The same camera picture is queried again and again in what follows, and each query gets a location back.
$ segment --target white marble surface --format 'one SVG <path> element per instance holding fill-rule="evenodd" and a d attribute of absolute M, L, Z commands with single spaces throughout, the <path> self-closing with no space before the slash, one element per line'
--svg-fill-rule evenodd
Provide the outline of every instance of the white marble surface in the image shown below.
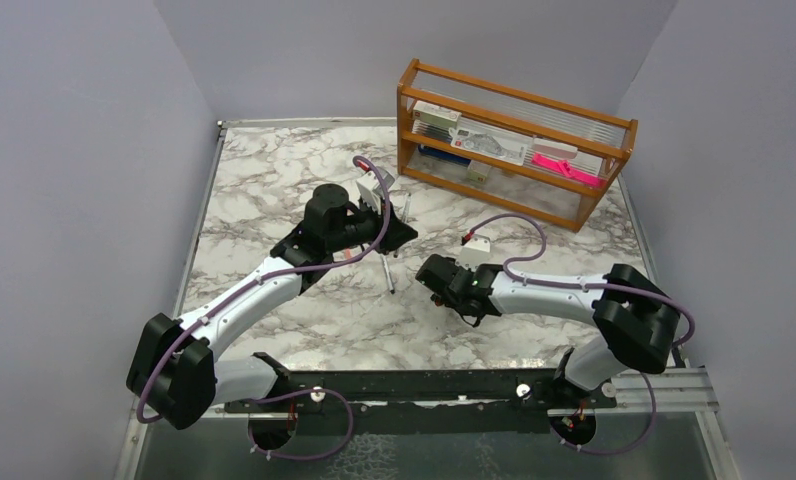
<path fill-rule="evenodd" d="M 394 127 L 239 128 L 228 131 L 185 310 L 200 306 L 250 273 L 302 218 L 312 190 L 339 183 L 356 199 L 350 166 L 355 154 L 395 173 Z M 419 238 L 389 257 L 396 294 L 386 291 L 376 254 L 329 272 L 304 295 L 282 305 L 242 335 L 222 358 L 265 351 L 295 369 L 445 369 L 556 366 L 570 345 L 597 330 L 538 315 L 487 317 L 472 329 L 437 308 L 414 279 L 432 253 L 456 255 L 459 238 L 503 210 L 431 185 L 398 177 L 395 206 L 412 192 L 409 223 Z M 493 261 L 535 251 L 537 236 L 523 222 L 502 220 L 483 230 Z M 613 263 L 640 270 L 634 229 L 618 185 L 577 234 L 549 226 L 544 258 L 521 264 L 530 272 L 604 273 Z"/>

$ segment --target wooden frame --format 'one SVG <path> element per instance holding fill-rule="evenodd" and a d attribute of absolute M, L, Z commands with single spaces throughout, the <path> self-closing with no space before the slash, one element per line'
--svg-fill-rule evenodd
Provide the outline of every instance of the wooden frame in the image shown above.
<path fill-rule="evenodd" d="M 621 145 L 613 146 L 598 141 L 586 139 L 562 132 L 547 125 L 540 125 L 527 121 L 523 118 L 516 118 L 504 113 L 481 108 L 470 103 L 439 95 L 430 91 L 415 88 L 413 82 L 419 72 L 436 75 L 453 82 L 471 85 L 483 90 L 488 90 L 508 97 L 513 97 L 524 102 L 529 102 L 543 107 L 548 107 L 564 114 L 576 115 L 597 124 L 609 125 L 613 128 L 624 129 L 624 137 Z M 545 172 L 536 168 L 528 168 L 523 165 L 487 157 L 482 154 L 469 152 L 466 150 L 452 147 L 450 144 L 441 140 L 426 137 L 413 132 L 413 117 L 411 113 L 412 101 L 421 100 L 435 105 L 440 105 L 451 110 L 461 112 L 465 118 L 478 121 L 487 125 L 503 128 L 529 137 L 542 137 L 557 142 L 567 143 L 578 148 L 578 150 L 598 156 L 602 159 L 602 178 L 605 179 L 601 187 L 590 187 L 572 179 L 557 175 L 552 172 Z M 474 197 L 510 210 L 525 213 L 544 221 L 555 223 L 570 230 L 579 231 L 595 209 L 598 202 L 607 192 L 607 189 L 616 180 L 622 167 L 630 159 L 633 153 L 634 143 L 638 123 L 636 120 L 624 120 L 613 117 L 601 112 L 592 111 L 586 108 L 569 105 L 563 102 L 541 97 L 528 92 L 523 92 L 514 88 L 498 85 L 479 78 L 471 77 L 462 73 L 452 72 L 443 68 L 426 65 L 413 59 L 401 76 L 397 90 L 397 119 L 398 119 L 398 173 L 418 178 L 419 180 Z M 427 172 L 422 172 L 409 167 L 410 160 L 418 145 L 426 145 L 448 153 L 453 153 L 460 157 L 486 163 L 493 167 L 504 170 L 508 173 L 518 174 L 532 180 L 543 182 L 557 188 L 568 190 L 580 195 L 581 200 L 577 207 L 574 218 L 564 218 L 553 215 L 536 208 L 522 205 L 511 200 L 507 200 L 482 190 L 472 188 L 467 185 L 459 184 L 446 180 Z"/>

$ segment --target wooden rack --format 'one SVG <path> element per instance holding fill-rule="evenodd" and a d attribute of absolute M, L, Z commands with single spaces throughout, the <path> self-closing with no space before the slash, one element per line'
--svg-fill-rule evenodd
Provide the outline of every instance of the wooden rack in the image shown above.
<path fill-rule="evenodd" d="M 577 147 L 579 152 L 599 157 L 602 184 L 588 186 L 561 174 L 532 165 L 501 161 L 451 146 L 443 138 L 425 134 L 413 118 L 413 104 L 424 101 L 461 113 L 461 122 L 503 129 L 527 140 L 543 138 Z M 637 121 L 569 105 L 531 93 L 487 82 L 443 68 L 410 62 L 398 83 L 398 173 L 471 196 L 570 230 L 583 227 L 601 197 L 630 159 L 636 140 Z M 437 171 L 429 160 L 418 160 L 419 145 L 485 163 L 501 175 L 499 191 L 463 182 L 454 175 Z M 504 192 L 516 192 L 517 196 Z M 527 192 L 534 196 L 529 200 Z M 546 200 L 564 198 L 560 208 Z"/>

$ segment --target pink plastic tool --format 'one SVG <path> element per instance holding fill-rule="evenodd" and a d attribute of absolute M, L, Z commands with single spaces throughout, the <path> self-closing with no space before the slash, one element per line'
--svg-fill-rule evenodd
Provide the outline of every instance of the pink plastic tool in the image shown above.
<path fill-rule="evenodd" d="M 604 183 L 601 178 L 572 167 L 572 165 L 566 160 L 554 160 L 553 158 L 546 157 L 545 155 L 535 153 L 533 155 L 533 160 L 531 161 L 534 165 L 547 168 L 553 172 L 563 175 L 566 178 L 571 178 L 572 180 L 589 185 L 590 187 L 600 187 L 601 184 Z"/>

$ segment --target wall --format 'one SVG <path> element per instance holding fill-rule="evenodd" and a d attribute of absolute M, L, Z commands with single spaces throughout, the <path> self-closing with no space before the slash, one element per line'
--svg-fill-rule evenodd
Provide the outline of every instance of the wall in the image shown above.
<path fill-rule="evenodd" d="M 413 57 L 614 112 L 676 0 L 156 0 L 223 119 L 394 116 Z"/>
<path fill-rule="evenodd" d="M 0 1 L 0 478 L 112 476 L 215 146 L 153 5 L 98 3 Z"/>
<path fill-rule="evenodd" d="M 796 478 L 796 0 L 681 0 L 621 104 L 625 179 L 741 474 Z"/>

